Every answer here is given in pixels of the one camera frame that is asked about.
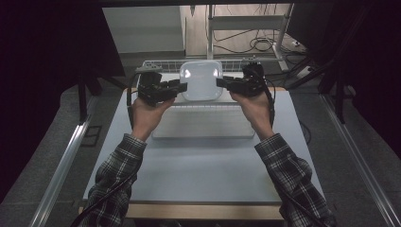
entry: plaid shirt sleeve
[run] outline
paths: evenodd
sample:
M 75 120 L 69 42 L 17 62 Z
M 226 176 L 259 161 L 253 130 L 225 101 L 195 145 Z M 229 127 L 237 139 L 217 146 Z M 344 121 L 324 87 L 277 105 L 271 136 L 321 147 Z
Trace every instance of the plaid shirt sleeve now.
M 280 134 L 275 134 L 255 146 L 262 158 L 276 190 L 283 201 L 280 214 L 288 226 L 315 226 L 314 222 L 295 207 L 283 194 L 284 189 L 307 211 L 326 226 L 336 226 L 334 215 L 327 207 L 323 196 L 310 181 L 312 170 L 309 164 L 298 158 Z
M 96 184 L 89 191 L 86 207 L 94 204 L 117 184 L 127 179 L 135 169 L 139 169 L 146 145 L 130 134 L 124 135 L 122 142 L 97 170 Z M 135 181 L 136 173 L 120 191 L 92 211 L 81 226 L 121 226 L 128 211 L 131 186 Z

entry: person's left hand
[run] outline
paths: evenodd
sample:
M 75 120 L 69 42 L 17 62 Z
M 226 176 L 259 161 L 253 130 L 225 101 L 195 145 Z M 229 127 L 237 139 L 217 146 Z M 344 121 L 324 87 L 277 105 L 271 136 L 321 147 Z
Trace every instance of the person's left hand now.
M 175 98 L 167 100 L 157 107 L 149 106 L 141 98 L 136 98 L 132 104 L 132 136 L 146 141 L 151 132 L 159 125 L 162 115 L 173 103 Z

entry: white table surface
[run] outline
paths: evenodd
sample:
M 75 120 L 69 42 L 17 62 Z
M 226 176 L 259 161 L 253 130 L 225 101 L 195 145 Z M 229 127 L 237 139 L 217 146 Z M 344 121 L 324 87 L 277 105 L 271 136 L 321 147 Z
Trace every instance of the white table surface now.
M 164 75 L 164 80 L 177 75 Z M 218 101 L 230 101 L 224 93 Z M 297 115 L 287 91 L 278 91 L 273 125 L 296 155 L 311 166 L 312 182 L 322 192 Z M 96 171 L 124 133 L 131 132 L 123 93 L 112 125 L 98 156 L 83 198 L 95 183 Z M 132 187 L 132 202 L 187 204 L 277 204 L 281 202 L 269 174 L 254 150 L 259 143 L 252 138 L 176 138 L 147 140 L 138 180 Z

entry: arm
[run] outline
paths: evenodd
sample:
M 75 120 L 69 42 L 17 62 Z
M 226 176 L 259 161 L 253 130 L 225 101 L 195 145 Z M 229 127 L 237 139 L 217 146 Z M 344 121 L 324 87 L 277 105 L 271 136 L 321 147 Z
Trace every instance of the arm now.
M 131 186 L 136 180 L 136 173 L 142 164 L 145 141 L 159 124 L 163 113 L 174 99 L 164 102 L 158 107 L 150 107 L 137 98 L 132 105 L 133 129 L 125 134 L 115 151 L 100 166 L 96 173 L 96 184 L 89 191 L 86 207 L 91 206 L 120 182 L 134 173 L 121 190 L 99 205 L 85 217 L 82 226 L 120 226 L 127 214 L 131 197 Z
M 295 155 L 280 134 L 273 132 L 269 121 L 269 102 L 265 94 L 244 97 L 231 93 L 231 96 L 240 104 L 259 136 L 261 143 L 256 145 L 255 149 L 283 201 L 280 213 L 289 226 L 315 225 L 310 217 L 294 206 L 285 193 L 327 226 L 335 226 L 335 218 L 326 201 L 310 181 L 312 171 L 308 163 Z

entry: handheld controller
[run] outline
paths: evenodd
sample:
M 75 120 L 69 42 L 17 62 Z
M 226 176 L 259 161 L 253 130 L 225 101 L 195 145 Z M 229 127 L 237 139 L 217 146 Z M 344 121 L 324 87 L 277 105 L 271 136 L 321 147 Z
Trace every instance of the handheld controller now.
M 226 88 L 227 91 L 237 93 L 243 96 L 258 96 L 265 92 L 269 100 L 270 123 L 274 121 L 274 99 L 271 96 L 268 86 L 266 85 L 265 74 L 261 64 L 251 62 L 242 68 L 243 78 L 226 77 L 217 79 L 217 87 Z
M 178 93 L 186 92 L 187 83 L 180 83 L 179 79 L 161 82 L 162 75 L 156 72 L 141 74 L 138 84 L 138 97 L 150 106 L 176 97 Z

